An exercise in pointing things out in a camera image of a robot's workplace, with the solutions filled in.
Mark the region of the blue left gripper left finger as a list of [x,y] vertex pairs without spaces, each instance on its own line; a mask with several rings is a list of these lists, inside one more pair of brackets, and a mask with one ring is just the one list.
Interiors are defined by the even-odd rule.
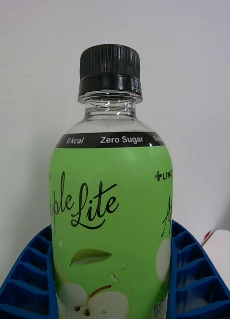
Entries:
[[0,319],[56,319],[51,226],[27,244],[0,287]]

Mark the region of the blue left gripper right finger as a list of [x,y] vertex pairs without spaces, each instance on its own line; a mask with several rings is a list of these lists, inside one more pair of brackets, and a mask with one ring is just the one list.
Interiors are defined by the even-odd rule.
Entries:
[[230,291],[194,236],[172,222],[170,319],[230,319]]

